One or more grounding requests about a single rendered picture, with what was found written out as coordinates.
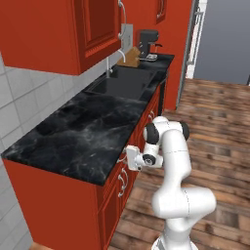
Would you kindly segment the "grey fridge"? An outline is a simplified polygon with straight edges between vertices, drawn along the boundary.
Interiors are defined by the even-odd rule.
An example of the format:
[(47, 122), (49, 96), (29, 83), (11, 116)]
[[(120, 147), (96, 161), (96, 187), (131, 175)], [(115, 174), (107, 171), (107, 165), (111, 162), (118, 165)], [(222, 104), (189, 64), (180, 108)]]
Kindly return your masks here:
[(199, 0), (186, 78), (250, 86), (250, 0)]

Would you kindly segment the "red tall cupboard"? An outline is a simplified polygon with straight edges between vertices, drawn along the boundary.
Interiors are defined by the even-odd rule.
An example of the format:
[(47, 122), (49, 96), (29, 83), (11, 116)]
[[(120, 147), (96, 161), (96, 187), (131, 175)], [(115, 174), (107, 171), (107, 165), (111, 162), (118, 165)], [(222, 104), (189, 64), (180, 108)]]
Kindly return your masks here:
[(155, 23), (156, 0), (122, 0), (127, 22), (133, 26), (133, 44), (139, 29), (156, 29), (160, 54), (174, 55), (164, 95), (164, 109), (175, 109), (186, 50), (188, 25), (193, 0), (168, 0), (165, 20)]

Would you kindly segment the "silver tap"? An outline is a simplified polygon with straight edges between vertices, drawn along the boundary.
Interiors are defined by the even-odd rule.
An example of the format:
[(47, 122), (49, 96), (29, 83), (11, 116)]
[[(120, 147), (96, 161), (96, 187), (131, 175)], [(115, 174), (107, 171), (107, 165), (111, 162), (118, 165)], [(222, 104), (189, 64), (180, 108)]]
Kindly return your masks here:
[[(125, 63), (126, 57), (125, 57), (124, 52), (121, 49), (119, 49), (117, 52), (119, 52), (121, 54), (121, 56), (123, 58), (123, 62)], [(106, 57), (106, 78), (109, 78), (111, 73), (112, 73), (112, 69), (109, 66), (109, 57)]]

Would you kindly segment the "wooden knife block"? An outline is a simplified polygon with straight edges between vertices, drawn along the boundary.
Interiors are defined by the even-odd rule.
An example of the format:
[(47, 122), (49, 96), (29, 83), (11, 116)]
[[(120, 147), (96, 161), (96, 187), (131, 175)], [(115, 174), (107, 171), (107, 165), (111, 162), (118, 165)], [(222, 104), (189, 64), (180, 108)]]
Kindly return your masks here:
[(137, 47), (133, 47), (125, 54), (126, 62), (120, 59), (117, 64), (122, 66), (138, 67), (140, 65), (140, 54), (140, 50)]

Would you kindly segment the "red base cupboard run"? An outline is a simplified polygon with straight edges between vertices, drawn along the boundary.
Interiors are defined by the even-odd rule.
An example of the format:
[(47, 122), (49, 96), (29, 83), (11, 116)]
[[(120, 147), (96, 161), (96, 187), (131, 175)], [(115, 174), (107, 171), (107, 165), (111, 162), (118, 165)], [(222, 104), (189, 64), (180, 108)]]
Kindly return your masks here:
[(80, 92), (6, 149), (3, 162), (33, 240), (53, 250), (101, 250), (96, 187), (126, 146), (143, 146), (160, 90), (141, 100)]

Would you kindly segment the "black coffee machine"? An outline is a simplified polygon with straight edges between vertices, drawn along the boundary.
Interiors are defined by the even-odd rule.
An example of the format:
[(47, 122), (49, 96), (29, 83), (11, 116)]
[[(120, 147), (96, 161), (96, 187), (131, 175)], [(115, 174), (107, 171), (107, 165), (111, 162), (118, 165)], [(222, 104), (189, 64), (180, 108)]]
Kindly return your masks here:
[(156, 29), (139, 29), (137, 31), (137, 48), (140, 51), (140, 60), (155, 62), (157, 55), (150, 52), (150, 46), (158, 40), (159, 32)]

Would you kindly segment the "red wall cupboard door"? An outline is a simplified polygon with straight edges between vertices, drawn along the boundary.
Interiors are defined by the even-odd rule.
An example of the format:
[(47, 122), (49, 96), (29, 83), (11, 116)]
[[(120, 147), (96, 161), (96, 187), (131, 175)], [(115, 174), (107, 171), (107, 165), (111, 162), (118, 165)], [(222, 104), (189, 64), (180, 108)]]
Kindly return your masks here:
[(80, 72), (120, 48), (118, 0), (73, 0)]

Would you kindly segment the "red base cupboard door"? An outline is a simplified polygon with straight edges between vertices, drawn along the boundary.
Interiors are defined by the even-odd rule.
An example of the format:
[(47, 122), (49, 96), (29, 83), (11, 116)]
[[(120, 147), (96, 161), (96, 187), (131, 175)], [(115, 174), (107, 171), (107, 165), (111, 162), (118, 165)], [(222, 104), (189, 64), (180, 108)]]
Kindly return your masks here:
[(120, 212), (119, 185), (115, 185), (105, 198), (99, 213), (101, 250), (107, 250), (115, 231)]

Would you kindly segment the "red drawer front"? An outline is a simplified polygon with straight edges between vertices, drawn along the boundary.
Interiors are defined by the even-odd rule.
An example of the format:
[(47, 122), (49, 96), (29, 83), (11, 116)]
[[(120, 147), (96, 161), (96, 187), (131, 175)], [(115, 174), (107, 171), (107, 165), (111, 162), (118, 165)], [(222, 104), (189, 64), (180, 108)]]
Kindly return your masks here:
[[(126, 150), (123, 150), (121, 154), (119, 155), (119, 158), (123, 158), (124, 154), (126, 153)], [(104, 200), (108, 197), (109, 192), (111, 191), (112, 187), (116, 185), (116, 182), (118, 181), (118, 175), (121, 174), (122, 178), (125, 182), (125, 196), (128, 196), (130, 188), (133, 186), (133, 181), (135, 174), (133, 171), (131, 171), (128, 168), (128, 165), (126, 164), (127, 158), (124, 162), (116, 163), (112, 170), (110, 171), (107, 179), (104, 182), (104, 185), (97, 186), (96, 187), (96, 195), (98, 200), (98, 206), (101, 207)]]

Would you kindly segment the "grey wall plate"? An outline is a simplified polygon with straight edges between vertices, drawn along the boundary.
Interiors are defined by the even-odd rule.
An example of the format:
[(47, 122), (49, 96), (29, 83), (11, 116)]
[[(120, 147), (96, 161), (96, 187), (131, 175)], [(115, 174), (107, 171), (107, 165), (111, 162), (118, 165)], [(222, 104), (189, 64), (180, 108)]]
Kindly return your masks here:
[(121, 38), (121, 49), (127, 53), (133, 47), (133, 26), (129, 23), (121, 25), (123, 36)]

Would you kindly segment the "red wall cupboard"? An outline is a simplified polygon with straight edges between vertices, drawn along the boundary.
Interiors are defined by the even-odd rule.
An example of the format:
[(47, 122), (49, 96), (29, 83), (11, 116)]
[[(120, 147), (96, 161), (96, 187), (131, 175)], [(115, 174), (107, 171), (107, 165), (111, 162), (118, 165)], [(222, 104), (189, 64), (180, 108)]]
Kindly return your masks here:
[(4, 65), (79, 75), (73, 0), (0, 0)]

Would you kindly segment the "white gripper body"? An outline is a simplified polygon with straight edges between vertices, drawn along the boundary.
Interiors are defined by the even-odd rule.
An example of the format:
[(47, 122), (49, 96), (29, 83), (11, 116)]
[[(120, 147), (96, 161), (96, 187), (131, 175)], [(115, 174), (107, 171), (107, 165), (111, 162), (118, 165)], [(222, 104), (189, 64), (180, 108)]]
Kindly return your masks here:
[(131, 171), (141, 171), (142, 165), (137, 157), (140, 155), (140, 149), (137, 146), (126, 146), (127, 165)]

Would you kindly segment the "narrow red cupboard door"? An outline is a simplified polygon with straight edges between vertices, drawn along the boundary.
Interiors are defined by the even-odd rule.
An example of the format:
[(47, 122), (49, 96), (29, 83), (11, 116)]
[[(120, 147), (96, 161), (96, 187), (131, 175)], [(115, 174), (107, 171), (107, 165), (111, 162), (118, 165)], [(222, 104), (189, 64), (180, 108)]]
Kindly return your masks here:
[(165, 20), (168, 0), (156, 0), (155, 23)]

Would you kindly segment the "black sink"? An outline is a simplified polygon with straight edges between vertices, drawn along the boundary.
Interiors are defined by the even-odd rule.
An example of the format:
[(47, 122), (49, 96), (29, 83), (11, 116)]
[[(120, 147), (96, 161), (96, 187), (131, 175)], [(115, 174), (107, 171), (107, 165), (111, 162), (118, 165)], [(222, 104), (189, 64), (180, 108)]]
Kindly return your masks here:
[(109, 77), (102, 76), (95, 80), (86, 91), (138, 100), (155, 75), (156, 72), (153, 70), (118, 66)]

